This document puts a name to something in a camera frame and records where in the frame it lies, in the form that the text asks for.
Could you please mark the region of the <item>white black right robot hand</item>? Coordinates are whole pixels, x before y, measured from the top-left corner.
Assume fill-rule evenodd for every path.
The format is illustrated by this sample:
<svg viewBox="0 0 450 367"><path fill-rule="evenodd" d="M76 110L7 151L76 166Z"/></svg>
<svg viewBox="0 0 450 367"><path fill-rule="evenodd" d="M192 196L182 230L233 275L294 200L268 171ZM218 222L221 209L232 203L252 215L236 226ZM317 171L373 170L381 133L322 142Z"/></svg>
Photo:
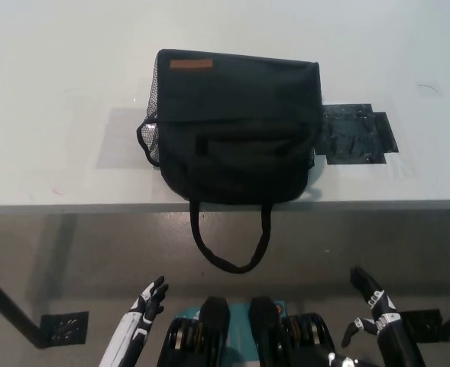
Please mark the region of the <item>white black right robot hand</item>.
<svg viewBox="0 0 450 367"><path fill-rule="evenodd" d="M351 268L350 282L369 306L371 318L357 317L349 323L341 346L347 347L351 338L363 330L377 337L385 366L424 366L418 346L410 338L401 313L384 288L359 265Z"/></svg>

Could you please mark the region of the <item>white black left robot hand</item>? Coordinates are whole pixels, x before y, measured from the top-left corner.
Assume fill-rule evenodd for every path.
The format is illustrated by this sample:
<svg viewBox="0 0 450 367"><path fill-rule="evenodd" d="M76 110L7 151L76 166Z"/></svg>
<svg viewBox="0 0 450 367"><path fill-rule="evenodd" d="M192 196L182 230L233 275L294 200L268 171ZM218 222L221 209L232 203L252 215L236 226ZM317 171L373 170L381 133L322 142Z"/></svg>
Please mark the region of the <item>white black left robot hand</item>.
<svg viewBox="0 0 450 367"><path fill-rule="evenodd" d="M133 367L141 355L169 285L164 276L151 282L123 315L99 363L99 367Z"/></svg>

